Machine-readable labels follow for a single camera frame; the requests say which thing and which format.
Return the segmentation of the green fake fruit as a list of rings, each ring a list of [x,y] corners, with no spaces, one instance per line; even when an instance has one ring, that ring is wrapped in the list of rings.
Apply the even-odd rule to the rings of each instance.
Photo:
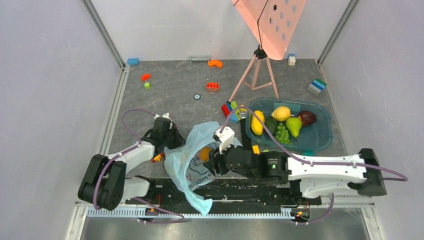
[[[297,138],[300,134],[302,123],[298,117],[290,117],[285,121],[285,126],[291,135]]]

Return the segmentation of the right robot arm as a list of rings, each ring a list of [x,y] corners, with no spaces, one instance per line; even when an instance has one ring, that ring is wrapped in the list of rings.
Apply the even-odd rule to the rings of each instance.
[[[278,151],[254,153],[231,146],[224,151],[211,150],[203,166],[214,176],[232,171],[255,184],[288,184],[289,199],[295,204],[347,190],[368,197],[387,194],[379,161],[370,148],[348,156],[322,157],[289,156]]]

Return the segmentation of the yellow fake lemon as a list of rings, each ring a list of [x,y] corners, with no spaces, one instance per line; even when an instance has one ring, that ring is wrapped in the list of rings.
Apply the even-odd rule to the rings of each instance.
[[[287,106],[279,106],[271,113],[271,116],[278,122],[284,122],[291,117],[291,110]]]

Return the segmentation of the yellow fake fruit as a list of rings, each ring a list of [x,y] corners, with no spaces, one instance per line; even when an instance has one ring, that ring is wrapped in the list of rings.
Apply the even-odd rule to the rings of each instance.
[[[261,136],[264,131],[264,127],[262,126],[262,123],[265,122],[265,116],[262,111],[255,110],[254,114],[257,116],[252,116],[251,123],[250,123],[250,129],[253,134],[256,136]]]

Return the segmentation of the light blue plastic bag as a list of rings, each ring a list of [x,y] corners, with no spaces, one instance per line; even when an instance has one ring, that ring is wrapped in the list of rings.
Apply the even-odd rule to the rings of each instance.
[[[213,151],[219,148],[220,143],[213,138],[219,127],[217,121],[197,124],[192,127],[182,147],[164,150],[165,171],[177,189],[184,193],[189,204],[203,216],[210,212],[213,200],[205,199],[194,190],[213,182],[217,177],[204,166],[200,150],[205,147]]]

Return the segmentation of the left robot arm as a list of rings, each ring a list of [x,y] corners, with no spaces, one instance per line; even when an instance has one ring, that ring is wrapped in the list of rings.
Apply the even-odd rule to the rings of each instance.
[[[114,210],[121,201],[139,197],[145,204],[153,203],[157,190],[146,177],[127,178],[127,173],[144,162],[165,160],[165,149],[185,144],[169,114],[156,115],[152,129],[132,146],[110,155],[94,155],[78,189],[80,200],[95,209]]]

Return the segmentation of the dark red fake apple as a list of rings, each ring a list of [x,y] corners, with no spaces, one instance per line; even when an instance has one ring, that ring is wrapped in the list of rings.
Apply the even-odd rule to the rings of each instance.
[[[313,125],[317,121],[316,114],[308,110],[300,111],[297,117],[300,119],[303,126]]]

